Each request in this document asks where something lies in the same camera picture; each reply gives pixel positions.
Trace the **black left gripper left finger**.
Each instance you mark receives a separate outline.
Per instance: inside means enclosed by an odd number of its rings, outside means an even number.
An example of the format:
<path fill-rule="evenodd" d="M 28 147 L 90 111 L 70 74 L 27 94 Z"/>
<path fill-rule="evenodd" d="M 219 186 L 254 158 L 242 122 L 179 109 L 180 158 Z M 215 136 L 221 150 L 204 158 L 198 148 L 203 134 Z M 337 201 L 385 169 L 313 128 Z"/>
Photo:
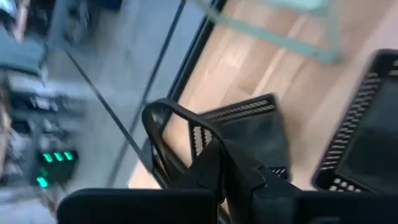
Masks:
<path fill-rule="evenodd" d="M 210 142 L 170 187 L 155 189 L 81 189 L 57 208 L 61 224 L 169 223 L 211 224 L 218 221 L 221 146 Z"/>

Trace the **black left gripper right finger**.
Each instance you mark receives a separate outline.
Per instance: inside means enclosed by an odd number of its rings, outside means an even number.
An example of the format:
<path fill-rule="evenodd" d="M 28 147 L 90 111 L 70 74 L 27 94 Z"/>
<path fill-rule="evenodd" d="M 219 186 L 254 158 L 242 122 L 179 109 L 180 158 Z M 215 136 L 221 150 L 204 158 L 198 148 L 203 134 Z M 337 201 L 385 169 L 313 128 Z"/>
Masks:
<path fill-rule="evenodd" d="M 233 223 L 397 223 L 397 196 L 303 191 L 224 141 L 225 193 Z"/>

